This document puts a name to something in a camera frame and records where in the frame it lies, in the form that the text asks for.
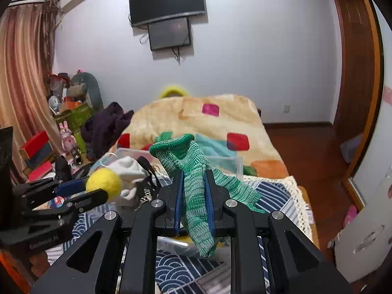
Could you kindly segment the yellow felt ball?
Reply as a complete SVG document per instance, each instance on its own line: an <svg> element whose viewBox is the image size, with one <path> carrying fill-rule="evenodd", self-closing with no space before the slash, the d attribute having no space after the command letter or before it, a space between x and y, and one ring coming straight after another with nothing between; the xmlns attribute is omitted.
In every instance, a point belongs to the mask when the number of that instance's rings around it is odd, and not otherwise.
<svg viewBox="0 0 392 294"><path fill-rule="evenodd" d="M122 191L122 180L120 176L109 168L101 168L93 172L87 182L86 191L102 189L107 192L108 200L118 198Z"/></svg>

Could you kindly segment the white drawstring pouch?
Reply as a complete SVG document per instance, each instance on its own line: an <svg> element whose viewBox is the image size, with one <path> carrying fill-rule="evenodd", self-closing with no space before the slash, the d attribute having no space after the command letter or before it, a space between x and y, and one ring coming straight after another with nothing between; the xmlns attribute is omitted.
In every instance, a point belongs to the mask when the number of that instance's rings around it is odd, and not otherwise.
<svg viewBox="0 0 392 294"><path fill-rule="evenodd" d="M122 181L120 192L113 199L116 206L136 206L140 201L137 184L148 177L147 171L131 156L119 158L105 169L115 172Z"/></svg>

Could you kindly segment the green knitted sock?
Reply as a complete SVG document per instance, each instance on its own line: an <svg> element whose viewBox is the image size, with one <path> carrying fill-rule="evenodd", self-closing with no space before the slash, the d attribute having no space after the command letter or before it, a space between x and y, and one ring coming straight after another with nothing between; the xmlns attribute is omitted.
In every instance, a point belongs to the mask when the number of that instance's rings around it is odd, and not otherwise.
<svg viewBox="0 0 392 294"><path fill-rule="evenodd" d="M201 257L211 257L219 242L209 228L205 201L205 171L213 172L215 183L225 187L232 199L243 203L254 212L265 213L257 206L261 194L237 178L227 176L212 167L192 134L154 143L149 152L159 159L171 178L178 169L184 173L182 223Z"/></svg>

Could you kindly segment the black studded pouch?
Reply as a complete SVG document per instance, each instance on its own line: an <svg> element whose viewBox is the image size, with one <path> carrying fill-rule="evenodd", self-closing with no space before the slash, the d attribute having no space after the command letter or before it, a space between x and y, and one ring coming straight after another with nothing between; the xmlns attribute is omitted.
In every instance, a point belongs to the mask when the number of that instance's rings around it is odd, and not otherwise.
<svg viewBox="0 0 392 294"><path fill-rule="evenodd" d="M137 159L137 162L142 169L147 172L147 177L136 183L138 202L135 206L135 210L138 210L143 204L155 200L162 188L162 184L158 179L158 166L152 165L143 156L140 156Z"/></svg>

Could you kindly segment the red box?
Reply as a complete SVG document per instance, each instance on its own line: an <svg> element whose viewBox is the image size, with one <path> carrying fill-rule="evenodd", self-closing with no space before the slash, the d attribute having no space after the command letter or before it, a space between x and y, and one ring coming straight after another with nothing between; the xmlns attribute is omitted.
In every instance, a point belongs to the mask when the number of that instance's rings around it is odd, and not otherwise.
<svg viewBox="0 0 392 294"><path fill-rule="evenodd" d="M19 152L23 159L31 159L47 142L47 132L39 131L20 147Z"/></svg>

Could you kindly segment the blue white patterned tablecloth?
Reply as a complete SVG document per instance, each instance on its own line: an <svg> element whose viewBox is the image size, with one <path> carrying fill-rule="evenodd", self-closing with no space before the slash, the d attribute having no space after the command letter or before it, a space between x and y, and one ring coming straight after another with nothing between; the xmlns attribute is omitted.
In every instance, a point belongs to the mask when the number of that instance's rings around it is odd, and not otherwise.
<svg viewBox="0 0 392 294"><path fill-rule="evenodd" d="M245 176L244 182L261 195L257 208L283 212L308 238L314 220L310 206L294 177L265 179ZM156 293L229 293L231 290L230 241L217 245L215 253L203 259L188 237L158 239Z"/></svg>

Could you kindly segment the pink bunny plush toy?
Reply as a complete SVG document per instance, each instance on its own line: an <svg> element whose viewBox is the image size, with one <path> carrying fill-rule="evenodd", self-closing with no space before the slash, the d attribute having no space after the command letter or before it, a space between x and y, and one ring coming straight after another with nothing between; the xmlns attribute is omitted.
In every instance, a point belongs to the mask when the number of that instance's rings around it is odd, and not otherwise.
<svg viewBox="0 0 392 294"><path fill-rule="evenodd" d="M61 134L61 143L62 148L66 154L70 154L71 151L76 148L76 140L72 134L72 131L68 127L68 122L63 121L59 123L60 134Z"/></svg>

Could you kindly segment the green cardboard box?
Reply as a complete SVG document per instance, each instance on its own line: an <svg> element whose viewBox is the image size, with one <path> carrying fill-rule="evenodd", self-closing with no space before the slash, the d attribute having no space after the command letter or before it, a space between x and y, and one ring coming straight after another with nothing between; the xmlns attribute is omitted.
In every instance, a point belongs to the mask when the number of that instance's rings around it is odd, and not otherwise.
<svg viewBox="0 0 392 294"><path fill-rule="evenodd" d="M76 140L76 146L78 144L77 139L81 137L80 130L86 123L87 119L94 113L87 103L80 104L71 110L65 110L63 113L59 113L54 116L54 120L59 127L59 123L63 121L68 122L68 127L72 131L73 136Z"/></svg>

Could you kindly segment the dark purple garment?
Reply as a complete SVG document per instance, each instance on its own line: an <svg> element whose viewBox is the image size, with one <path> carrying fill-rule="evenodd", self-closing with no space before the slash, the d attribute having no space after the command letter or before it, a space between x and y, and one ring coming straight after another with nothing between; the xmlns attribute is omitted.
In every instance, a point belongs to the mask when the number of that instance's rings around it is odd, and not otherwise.
<svg viewBox="0 0 392 294"><path fill-rule="evenodd" d="M133 115L134 110L125 112L119 103L112 102L90 117L80 131L86 144L87 159L97 161L107 153L130 124Z"/></svg>

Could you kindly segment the grey green plush toy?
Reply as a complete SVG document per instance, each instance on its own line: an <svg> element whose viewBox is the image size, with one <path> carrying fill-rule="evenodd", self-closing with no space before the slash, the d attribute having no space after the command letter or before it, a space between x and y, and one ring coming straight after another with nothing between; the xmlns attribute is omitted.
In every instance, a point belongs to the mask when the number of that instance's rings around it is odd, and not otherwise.
<svg viewBox="0 0 392 294"><path fill-rule="evenodd" d="M97 79L89 72L79 72L70 79L66 95L76 99L84 99L94 111L104 108Z"/></svg>

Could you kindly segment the colourful patchwork fleece blanket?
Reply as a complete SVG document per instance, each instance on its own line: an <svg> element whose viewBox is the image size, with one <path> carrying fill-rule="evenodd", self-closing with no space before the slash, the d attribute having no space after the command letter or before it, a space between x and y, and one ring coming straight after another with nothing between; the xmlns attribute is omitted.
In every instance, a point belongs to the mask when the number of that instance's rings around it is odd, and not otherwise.
<svg viewBox="0 0 392 294"><path fill-rule="evenodd" d="M244 96L170 97L140 108L109 152L148 150L158 141L192 134L206 156L240 157L244 173L283 179L288 170L266 132L255 103Z"/></svg>

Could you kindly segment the striped brown curtain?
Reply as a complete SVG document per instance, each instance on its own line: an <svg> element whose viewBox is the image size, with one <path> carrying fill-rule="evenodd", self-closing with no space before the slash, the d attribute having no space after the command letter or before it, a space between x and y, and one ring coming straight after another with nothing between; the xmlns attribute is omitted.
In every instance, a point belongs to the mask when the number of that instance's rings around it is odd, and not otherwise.
<svg viewBox="0 0 392 294"><path fill-rule="evenodd" d="M19 149L36 133L45 131L56 153L62 149L47 100L59 11L57 0L44 0L8 7L1 16L1 127L13 128L15 184L26 181Z"/></svg>

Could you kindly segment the yellow plush behind blanket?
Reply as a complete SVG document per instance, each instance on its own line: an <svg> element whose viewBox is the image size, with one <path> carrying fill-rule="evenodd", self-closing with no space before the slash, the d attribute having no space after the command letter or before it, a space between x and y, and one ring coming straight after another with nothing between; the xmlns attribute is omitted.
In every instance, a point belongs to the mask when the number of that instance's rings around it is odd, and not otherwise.
<svg viewBox="0 0 392 294"><path fill-rule="evenodd" d="M185 97L189 93L182 87L176 85L166 86L159 95L159 99L172 97Z"/></svg>

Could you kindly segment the brown wooden door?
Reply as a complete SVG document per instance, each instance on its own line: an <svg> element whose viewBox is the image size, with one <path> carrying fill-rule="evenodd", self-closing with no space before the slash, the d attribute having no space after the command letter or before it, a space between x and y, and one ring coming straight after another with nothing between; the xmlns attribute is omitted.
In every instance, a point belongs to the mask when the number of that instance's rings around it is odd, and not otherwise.
<svg viewBox="0 0 392 294"><path fill-rule="evenodd" d="M342 41L342 78L334 127L341 142L361 140L345 177L353 177L369 147L381 105L383 43L371 0L334 0Z"/></svg>

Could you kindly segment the small black wall monitor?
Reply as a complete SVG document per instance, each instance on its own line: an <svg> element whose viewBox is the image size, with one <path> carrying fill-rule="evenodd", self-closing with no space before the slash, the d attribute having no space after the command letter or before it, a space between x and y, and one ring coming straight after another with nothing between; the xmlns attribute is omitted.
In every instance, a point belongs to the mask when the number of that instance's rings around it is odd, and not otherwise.
<svg viewBox="0 0 392 294"><path fill-rule="evenodd" d="M191 26L187 17L151 23L147 29L151 51L191 46Z"/></svg>

